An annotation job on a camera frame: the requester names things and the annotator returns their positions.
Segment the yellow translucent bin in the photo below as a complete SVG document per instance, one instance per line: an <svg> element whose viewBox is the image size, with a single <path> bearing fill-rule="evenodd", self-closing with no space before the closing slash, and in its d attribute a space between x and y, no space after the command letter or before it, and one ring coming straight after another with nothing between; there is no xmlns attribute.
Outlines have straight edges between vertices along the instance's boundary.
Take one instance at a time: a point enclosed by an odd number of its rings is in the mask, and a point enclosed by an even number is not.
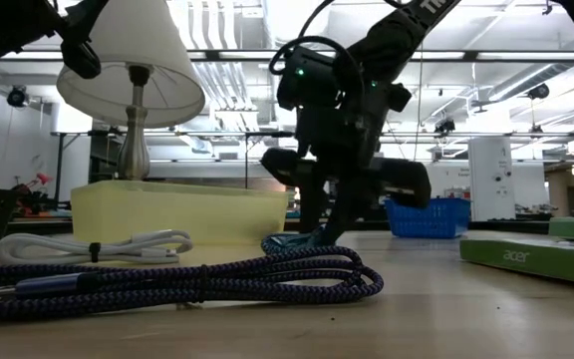
<svg viewBox="0 0 574 359"><path fill-rule="evenodd" d="M235 187L106 180L74 188L74 236L116 242L166 229L196 245L257 244L284 228L288 194Z"/></svg>

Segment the wooden cabinet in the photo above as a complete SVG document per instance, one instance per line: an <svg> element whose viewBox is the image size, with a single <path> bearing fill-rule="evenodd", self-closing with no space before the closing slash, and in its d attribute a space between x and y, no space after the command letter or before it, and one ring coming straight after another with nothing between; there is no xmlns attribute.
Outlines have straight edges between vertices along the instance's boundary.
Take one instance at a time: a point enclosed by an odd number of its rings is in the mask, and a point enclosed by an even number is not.
<svg viewBox="0 0 574 359"><path fill-rule="evenodd" d="M545 167L549 201L556 210L554 216L571 216L574 209L574 175L571 165L557 164Z"/></svg>

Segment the silver lamp base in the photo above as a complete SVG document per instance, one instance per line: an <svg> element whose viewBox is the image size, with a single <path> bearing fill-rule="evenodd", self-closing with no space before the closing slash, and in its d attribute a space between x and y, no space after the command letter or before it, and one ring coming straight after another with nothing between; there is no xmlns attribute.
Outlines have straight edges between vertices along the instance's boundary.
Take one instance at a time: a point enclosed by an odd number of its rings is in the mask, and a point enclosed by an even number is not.
<svg viewBox="0 0 574 359"><path fill-rule="evenodd" d="M144 87L150 70L144 66L128 66L133 84L132 103L126 107L128 117L126 138L118 158L118 174L121 180L143 180L149 173L149 154L144 138L147 109L144 107Z"/></svg>

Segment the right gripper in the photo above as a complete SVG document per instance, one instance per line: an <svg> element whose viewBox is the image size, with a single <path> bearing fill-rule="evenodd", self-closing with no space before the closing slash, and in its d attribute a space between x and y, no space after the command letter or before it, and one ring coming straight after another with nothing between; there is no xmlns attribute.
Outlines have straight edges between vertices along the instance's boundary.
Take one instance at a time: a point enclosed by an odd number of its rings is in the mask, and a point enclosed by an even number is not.
<svg viewBox="0 0 574 359"><path fill-rule="evenodd" d="M337 197L321 234L323 245L334 245L363 204L381 195L405 206L429 205L431 181L422 164L376 156L388 112L401 112L410 99L409 94L370 94L357 110L349 104L305 105L297 110L297 148L271 148L260 163L280 183L300 189L301 233L319 226L328 181L335 184Z"/></svg>

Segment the blue plastic basket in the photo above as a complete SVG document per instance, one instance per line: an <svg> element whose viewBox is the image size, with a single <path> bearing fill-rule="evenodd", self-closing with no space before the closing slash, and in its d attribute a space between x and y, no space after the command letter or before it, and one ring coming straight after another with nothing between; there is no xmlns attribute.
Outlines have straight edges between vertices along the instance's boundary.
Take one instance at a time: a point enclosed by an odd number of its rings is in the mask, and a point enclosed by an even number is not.
<svg viewBox="0 0 574 359"><path fill-rule="evenodd" d="M453 239L468 230L470 201L462 198L432 198L426 208L413 208L385 201L393 236Z"/></svg>

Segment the dark shelf unit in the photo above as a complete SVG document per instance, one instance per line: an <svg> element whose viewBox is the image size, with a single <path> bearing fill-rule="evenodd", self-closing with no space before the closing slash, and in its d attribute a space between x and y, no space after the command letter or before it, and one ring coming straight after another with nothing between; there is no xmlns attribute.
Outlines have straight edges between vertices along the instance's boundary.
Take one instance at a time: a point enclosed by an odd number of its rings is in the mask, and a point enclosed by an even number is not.
<svg viewBox="0 0 574 359"><path fill-rule="evenodd" d="M124 136L120 128L93 120L89 163L89 183L113 180L118 169L119 151Z"/></svg>

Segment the white lamp shade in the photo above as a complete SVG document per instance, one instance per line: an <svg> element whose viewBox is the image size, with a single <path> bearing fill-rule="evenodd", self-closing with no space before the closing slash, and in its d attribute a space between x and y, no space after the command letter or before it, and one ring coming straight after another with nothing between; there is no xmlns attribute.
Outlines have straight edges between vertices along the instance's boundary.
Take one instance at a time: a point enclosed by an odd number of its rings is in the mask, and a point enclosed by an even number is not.
<svg viewBox="0 0 574 359"><path fill-rule="evenodd" d="M63 101L114 126L128 122L133 103L129 67L149 69L143 89L145 125L164 128L195 118L205 95L165 0L110 0L91 31L102 72L79 77L65 66L57 80Z"/></svg>

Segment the red tool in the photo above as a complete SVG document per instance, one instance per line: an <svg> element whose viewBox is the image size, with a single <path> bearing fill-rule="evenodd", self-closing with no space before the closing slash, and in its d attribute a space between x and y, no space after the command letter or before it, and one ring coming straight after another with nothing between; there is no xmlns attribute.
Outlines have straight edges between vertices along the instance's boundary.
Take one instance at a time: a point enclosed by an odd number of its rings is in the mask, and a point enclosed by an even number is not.
<svg viewBox="0 0 574 359"><path fill-rule="evenodd" d="M48 198L48 184L53 178L42 174L36 173L35 177L27 182L20 182L19 177L15 177L16 184L12 190L19 192L25 199L47 199Z"/></svg>

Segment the black aluminium rig frame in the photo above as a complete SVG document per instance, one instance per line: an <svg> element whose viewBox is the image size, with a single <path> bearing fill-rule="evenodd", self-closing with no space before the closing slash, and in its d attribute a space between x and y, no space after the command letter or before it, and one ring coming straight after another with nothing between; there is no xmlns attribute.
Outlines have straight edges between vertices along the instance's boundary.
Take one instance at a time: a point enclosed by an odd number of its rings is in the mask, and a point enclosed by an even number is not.
<svg viewBox="0 0 574 359"><path fill-rule="evenodd" d="M505 231L531 234L547 234L548 221L490 220L472 221L471 230ZM357 221L349 227L350 231L384 231L390 226L386 221ZM73 232L73 223L69 219L15 218L10 221L4 234L32 233L39 235L68 234Z"/></svg>

